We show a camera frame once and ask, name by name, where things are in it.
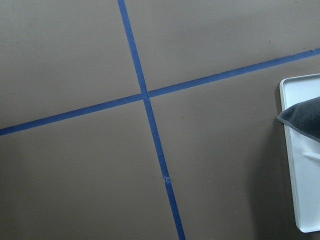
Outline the grey wiping cloth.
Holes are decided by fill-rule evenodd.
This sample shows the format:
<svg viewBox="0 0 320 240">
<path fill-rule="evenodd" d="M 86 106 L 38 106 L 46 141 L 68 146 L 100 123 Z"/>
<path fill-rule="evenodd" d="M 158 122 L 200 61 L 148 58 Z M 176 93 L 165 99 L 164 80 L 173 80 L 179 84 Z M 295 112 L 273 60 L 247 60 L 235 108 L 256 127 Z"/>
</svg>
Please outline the grey wiping cloth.
<svg viewBox="0 0 320 240">
<path fill-rule="evenodd" d="M 320 97 L 296 103 L 276 119 L 301 135 L 320 142 Z"/>
</svg>

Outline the white rack tray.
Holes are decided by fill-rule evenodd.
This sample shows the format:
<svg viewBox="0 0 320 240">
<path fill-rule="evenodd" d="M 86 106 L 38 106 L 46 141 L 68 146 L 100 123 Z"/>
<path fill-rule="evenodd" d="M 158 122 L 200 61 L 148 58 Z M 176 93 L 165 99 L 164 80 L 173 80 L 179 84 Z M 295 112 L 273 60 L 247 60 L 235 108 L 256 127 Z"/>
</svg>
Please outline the white rack tray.
<svg viewBox="0 0 320 240">
<path fill-rule="evenodd" d="M 320 75 L 283 79 L 281 107 L 286 110 L 320 96 Z M 284 126 L 295 224 L 303 233 L 320 230 L 320 143 Z"/>
</svg>

